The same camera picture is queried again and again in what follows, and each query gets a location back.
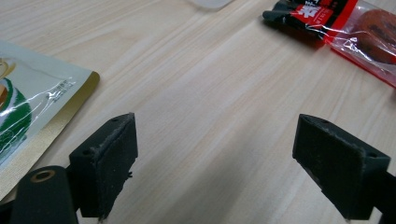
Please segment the cream and green foil pouch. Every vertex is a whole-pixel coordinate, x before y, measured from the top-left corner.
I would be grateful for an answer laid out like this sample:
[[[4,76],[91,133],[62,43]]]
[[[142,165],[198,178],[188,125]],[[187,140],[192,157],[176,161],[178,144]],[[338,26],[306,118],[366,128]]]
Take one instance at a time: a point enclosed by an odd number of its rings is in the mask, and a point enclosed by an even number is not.
[[[0,201],[92,95],[99,75],[0,40]]]

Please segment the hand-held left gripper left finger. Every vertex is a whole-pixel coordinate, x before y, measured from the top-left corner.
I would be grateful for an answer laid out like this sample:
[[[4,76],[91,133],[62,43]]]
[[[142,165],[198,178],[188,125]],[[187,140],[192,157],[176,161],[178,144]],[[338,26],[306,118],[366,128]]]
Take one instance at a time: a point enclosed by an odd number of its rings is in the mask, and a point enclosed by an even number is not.
[[[108,120],[69,155],[74,204],[84,217],[108,217],[137,157],[133,113]]]

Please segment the red and black snack packet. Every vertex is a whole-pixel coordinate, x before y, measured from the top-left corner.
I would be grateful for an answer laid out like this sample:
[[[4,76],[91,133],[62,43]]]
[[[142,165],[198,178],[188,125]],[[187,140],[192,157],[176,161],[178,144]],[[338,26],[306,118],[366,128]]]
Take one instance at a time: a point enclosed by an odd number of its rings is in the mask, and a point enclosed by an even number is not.
[[[396,89],[396,14],[365,0],[278,0],[262,17],[316,36]]]

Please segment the white plastic container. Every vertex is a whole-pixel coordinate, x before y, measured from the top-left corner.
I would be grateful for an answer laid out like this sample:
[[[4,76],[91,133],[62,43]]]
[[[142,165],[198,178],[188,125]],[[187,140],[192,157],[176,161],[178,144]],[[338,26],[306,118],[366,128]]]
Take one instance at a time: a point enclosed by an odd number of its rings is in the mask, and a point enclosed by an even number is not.
[[[188,0],[188,1],[202,9],[220,10],[231,4],[233,0]]]

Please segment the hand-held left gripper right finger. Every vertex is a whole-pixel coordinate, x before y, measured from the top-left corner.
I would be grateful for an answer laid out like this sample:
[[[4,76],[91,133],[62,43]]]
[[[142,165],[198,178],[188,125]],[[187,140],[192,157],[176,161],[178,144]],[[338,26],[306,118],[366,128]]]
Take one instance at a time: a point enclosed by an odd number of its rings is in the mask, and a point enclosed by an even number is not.
[[[343,218],[367,220],[376,208],[391,219],[388,155],[325,119],[302,114],[292,157]]]

